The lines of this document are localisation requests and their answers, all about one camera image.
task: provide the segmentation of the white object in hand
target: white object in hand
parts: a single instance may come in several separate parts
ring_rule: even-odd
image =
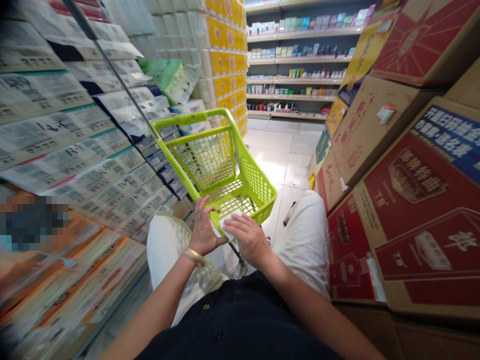
[[[235,235],[227,232],[224,230],[224,226],[225,226],[225,220],[230,220],[232,218],[232,214],[235,214],[235,215],[238,215],[238,216],[242,216],[242,212],[240,210],[235,210],[234,212],[230,213],[227,217],[224,217],[222,220],[220,220],[218,222],[218,225],[220,225],[220,228],[223,230],[223,232],[225,233],[225,236],[228,238],[228,240],[232,241],[233,239],[235,239]]]

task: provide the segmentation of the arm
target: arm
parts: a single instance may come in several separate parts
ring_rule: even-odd
[[[227,241],[225,237],[217,238],[213,233],[210,212],[216,210],[211,206],[205,208],[208,200],[209,197],[206,196],[204,199],[199,198],[196,203],[195,227],[188,245],[202,256]],[[178,258],[160,285],[103,353],[102,360],[133,359],[157,334],[172,326],[180,299],[195,266],[195,262],[185,256]]]
[[[245,260],[266,276],[308,332],[344,359],[384,359],[355,325],[274,254],[253,219],[233,214],[225,224],[224,230],[237,237]]]

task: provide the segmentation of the hand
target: hand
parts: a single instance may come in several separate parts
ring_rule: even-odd
[[[210,254],[213,250],[228,241],[226,236],[216,237],[210,223],[210,212],[217,211],[213,206],[205,208],[209,196],[199,197],[195,207],[195,226],[191,233],[188,247],[202,256]]]
[[[243,258],[255,267],[263,271],[264,266],[274,254],[262,228],[244,213],[241,216],[231,215],[230,220],[225,220],[223,229],[236,236]]]

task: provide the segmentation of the button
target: button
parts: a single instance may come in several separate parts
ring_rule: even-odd
[[[213,341],[215,342],[219,341],[222,338],[223,334],[224,332],[220,328],[216,328],[215,330],[213,330],[213,335],[212,335]]]

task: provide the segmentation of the green package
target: green package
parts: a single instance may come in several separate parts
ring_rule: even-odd
[[[157,85],[171,106],[186,104],[199,81],[199,75],[185,68],[181,59],[139,61],[141,70],[152,77],[149,85]]]

